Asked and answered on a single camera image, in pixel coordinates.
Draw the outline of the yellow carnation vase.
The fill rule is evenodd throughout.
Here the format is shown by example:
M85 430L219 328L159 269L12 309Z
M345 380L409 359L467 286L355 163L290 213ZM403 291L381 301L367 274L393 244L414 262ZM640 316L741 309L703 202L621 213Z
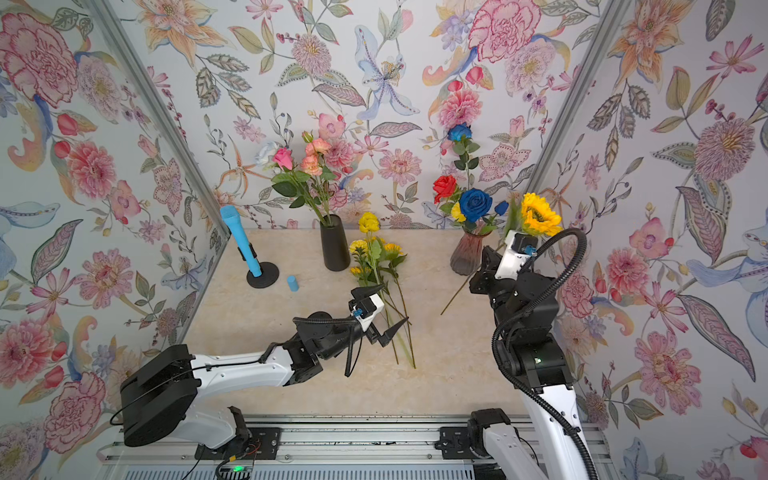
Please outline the yellow carnation vase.
M365 256L369 252L369 243L365 239L355 240L349 244L349 251L353 255Z

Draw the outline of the orange yellow sunflower vase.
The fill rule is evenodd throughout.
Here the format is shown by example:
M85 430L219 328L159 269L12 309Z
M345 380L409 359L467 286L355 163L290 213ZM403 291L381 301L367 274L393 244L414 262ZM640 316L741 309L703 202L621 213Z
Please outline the orange yellow sunflower vase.
M460 195L466 190L457 188L449 201L436 205L452 225L461 228L463 234L469 232L480 235L484 237L485 241L486 237L497 232L501 241L505 243L506 235L510 230L530 234L538 239L551 237L562 230L560 215L554 211L546 198L535 193L513 193L509 199L501 200L509 203L508 212L504 216L496 217L489 223L480 222L479 224L470 224L469 226L458 224L451 217L451 209L459 200Z

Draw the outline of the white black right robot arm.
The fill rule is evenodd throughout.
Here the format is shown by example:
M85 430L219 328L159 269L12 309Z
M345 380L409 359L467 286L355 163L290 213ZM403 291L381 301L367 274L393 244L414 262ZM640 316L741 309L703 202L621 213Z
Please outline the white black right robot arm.
M578 415L574 380L552 333L560 306L556 293L580 266L586 248L577 247L556 277L533 271L533 258L516 274L502 270L503 255L483 251L469 290L488 298L494 316L494 362L524 397L544 450L545 463L528 456L506 415L498 409L472 413L468 428L475 448L490 457L509 479L595 479L598 476Z

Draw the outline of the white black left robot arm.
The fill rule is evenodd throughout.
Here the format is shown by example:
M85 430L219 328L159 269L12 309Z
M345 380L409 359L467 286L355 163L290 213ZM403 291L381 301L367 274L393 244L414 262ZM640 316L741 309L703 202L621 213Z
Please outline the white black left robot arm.
M205 399L305 383L322 372L323 361L339 355L345 357L345 376L351 376L363 342L387 346L409 322L403 318L385 331L377 329L375 320L385 310L382 290L380 285L353 289L344 318L322 311L293 318L294 335L262 352L211 356L173 345L122 382L120 407L110 423L121 427L128 447L167 437L215 451L244 447L251 434L242 411L234 406L209 410Z

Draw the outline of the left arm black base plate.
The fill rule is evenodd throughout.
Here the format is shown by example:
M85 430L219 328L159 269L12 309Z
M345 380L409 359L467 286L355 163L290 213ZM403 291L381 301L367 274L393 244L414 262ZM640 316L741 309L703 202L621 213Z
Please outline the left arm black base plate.
M198 445L195 460L222 461L235 457L236 460L275 460L280 446L282 429L279 427L249 427L245 436L237 435L233 440L217 449Z

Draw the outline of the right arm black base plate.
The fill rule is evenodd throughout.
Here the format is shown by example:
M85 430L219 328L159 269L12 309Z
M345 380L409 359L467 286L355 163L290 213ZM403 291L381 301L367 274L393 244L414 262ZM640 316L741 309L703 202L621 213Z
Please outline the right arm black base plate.
M443 460L479 459L466 426L443 426L438 433L434 448L441 453Z

